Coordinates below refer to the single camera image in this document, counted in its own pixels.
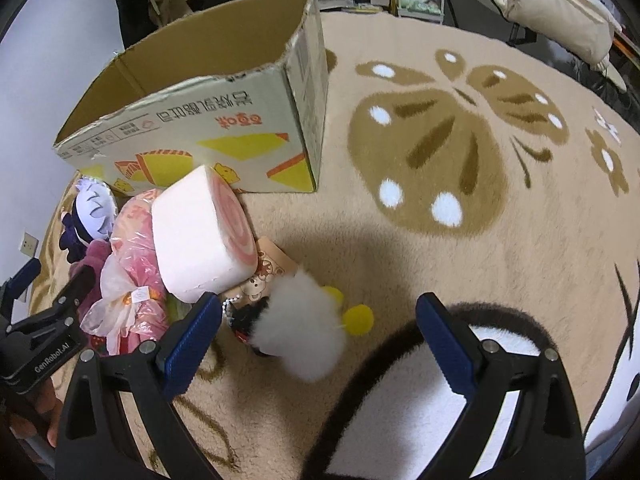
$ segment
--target brown flower pattern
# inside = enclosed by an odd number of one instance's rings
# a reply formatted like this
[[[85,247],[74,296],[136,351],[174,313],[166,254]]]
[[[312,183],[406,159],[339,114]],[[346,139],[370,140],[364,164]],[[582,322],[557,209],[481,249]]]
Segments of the brown flower pattern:
[[[452,91],[434,88],[432,77],[407,67],[376,60],[356,67],[359,75],[414,88],[363,99],[348,149],[393,223],[427,234],[474,235],[499,216],[506,194],[502,155],[478,99],[504,122],[555,145],[569,131],[552,100],[519,74],[489,65],[468,72],[463,57],[449,50],[438,50],[435,59]],[[511,146],[530,188],[526,160],[548,163],[552,152],[517,136]]]
[[[591,141],[591,156],[596,161],[598,167],[609,177],[609,183],[613,193],[618,196],[620,190],[629,192],[629,184],[622,171],[622,162],[616,152],[607,146],[602,136],[595,130],[586,129],[587,136]]]
[[[326,69],[327,69],[327,72],[330,74],[331,71],[338,64],[338,58],[335,55],[335,52],[333,50],[329,50],[328,48],[326,48],[324,52],[326,54]]]

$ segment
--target wall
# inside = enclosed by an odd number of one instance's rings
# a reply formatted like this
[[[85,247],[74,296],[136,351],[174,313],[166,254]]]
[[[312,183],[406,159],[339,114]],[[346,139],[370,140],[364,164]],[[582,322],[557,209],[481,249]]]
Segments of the wall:
[[[51,149],[91,81],[122,49],[114,0],[28,0],[0,43],[0,281],[42,241],[74,174]],[[16,303],[20,314],[26,306]]]

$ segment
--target screw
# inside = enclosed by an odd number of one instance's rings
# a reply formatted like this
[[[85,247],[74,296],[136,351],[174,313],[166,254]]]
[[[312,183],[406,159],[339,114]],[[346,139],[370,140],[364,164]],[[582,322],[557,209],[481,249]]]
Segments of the screw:
[[[500,349],[500,345],[493,339],[485,339],[482,341],[482,348],[489,352],[489,354],[495,354]]]
[[[138,349],[143,354],[151,354],[156,349],[156,343],[151,341],[151,339],[147,339],[145,342],[141,343]]]
[[[556,352],[553,348],[547,348],[545,350],[545,357],[550,361],[558,361],[558,352]]]
[[[90,361],[90,360],[91,360],[91,359],[93,359],[93,358],[94,358],[94,351],[93,351],[93,350],[91,350],[91,349],[89,349],[89,348],[88,348],[87,350],[83,351],[83,352],[80,354],[80,360],[81,360],[83,363],[86,363],[86,362]]]

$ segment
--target yellow pom pom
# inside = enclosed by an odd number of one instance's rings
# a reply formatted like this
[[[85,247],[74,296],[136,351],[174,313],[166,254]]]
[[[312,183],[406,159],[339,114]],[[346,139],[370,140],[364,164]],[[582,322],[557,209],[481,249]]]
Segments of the yellow pom pom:
[[[373,311],[360,304],[342,314],[342,324],[350,335],[365,335],[373,328],[373,318]]]
[[[329,296],[334,298],[336,308],[342,308],[342,304],[344,303],[344,294],[341,293],[340,290],[338,290],[334,286],[329,285],[325,285],[324,287],[322,287],[322,290],[324,290]]]

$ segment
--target white fluffy pom pom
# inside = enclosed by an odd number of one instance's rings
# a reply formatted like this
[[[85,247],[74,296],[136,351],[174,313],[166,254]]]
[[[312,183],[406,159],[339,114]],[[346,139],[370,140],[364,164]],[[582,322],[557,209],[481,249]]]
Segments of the white fluffy pom pom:
[[[303,270],[277,276],[270,289],[269,307],[254,324],[251,345],[281,357],[286,370],[305,382],[322,379],[346,344],[334,298]]]

